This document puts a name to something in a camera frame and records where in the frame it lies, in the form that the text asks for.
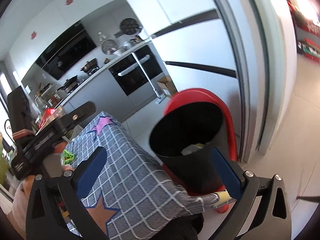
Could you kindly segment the person's left hand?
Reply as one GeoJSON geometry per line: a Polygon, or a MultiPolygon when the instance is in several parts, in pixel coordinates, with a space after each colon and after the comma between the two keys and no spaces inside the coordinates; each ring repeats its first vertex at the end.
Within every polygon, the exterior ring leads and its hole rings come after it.
{"type": "MultiPolygon", "coordinates": [[[[58,144],[55,146],[54,153],[44,159],[45,165],[49,166],[48,174],[52,177],[59,177],[67,170],[73,171],[71,165],[61,164],[61,153],[66,146],[67,142],[65,141],[58,144]]],[[[34,179],[35,175],[29,175],[19,184],[12,204],[12,217],[23,233],[25,233],[28,200],[34,179]]]]}

